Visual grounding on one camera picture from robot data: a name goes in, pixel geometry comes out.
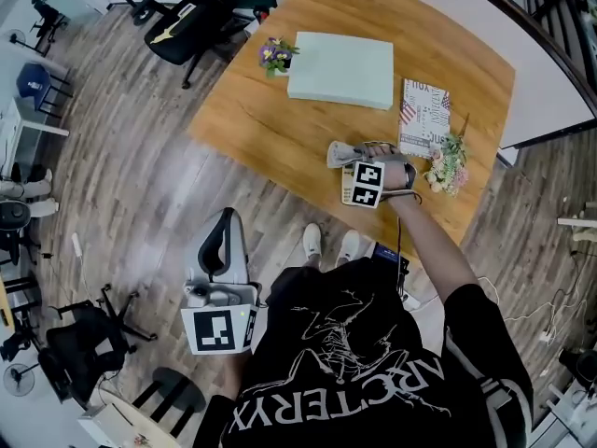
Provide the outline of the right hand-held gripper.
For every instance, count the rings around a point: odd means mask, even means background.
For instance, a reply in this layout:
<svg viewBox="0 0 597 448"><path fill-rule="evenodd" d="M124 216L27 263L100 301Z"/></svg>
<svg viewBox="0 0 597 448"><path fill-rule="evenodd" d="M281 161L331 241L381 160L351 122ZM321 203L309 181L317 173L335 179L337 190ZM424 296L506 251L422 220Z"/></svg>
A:
<svg viewBox="0 0 597 448"><path fill-rule="evenodd" d="M413 189L417 176L416 168L402 155L381 151L397 150L395 144L386 141L366 141L356 145L353 186L351 189L351 205L366 208L377 208L381 201L398 196L416 196ZM387 189L384 185L386 163L400 166L406 176L406 186L402 189Z"/></svg>

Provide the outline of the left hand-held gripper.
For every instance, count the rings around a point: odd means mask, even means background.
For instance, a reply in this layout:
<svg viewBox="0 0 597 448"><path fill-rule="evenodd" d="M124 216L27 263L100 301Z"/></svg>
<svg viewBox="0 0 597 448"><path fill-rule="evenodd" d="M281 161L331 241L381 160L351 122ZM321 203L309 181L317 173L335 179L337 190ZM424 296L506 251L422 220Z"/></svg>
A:
<svg viewBox="0 0 597 448"><path fill-rule="evenodd" d="M224 208L201 226L197 259L202 272L187 274L181 310L194 355L232 355L250 349L260 285L247 268L243 223Z"/></svg>

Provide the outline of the person's right hand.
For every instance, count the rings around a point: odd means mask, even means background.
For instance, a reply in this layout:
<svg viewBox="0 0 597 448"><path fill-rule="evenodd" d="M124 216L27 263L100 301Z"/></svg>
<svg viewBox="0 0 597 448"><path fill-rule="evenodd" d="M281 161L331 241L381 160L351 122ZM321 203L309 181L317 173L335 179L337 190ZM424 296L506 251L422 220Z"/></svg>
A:
<svg viewBox="0 0 597 448"><path fill-rule="evenodd" d="M403 161L386 161L381 200L387 200L408 193L409 176Z"/></svg>

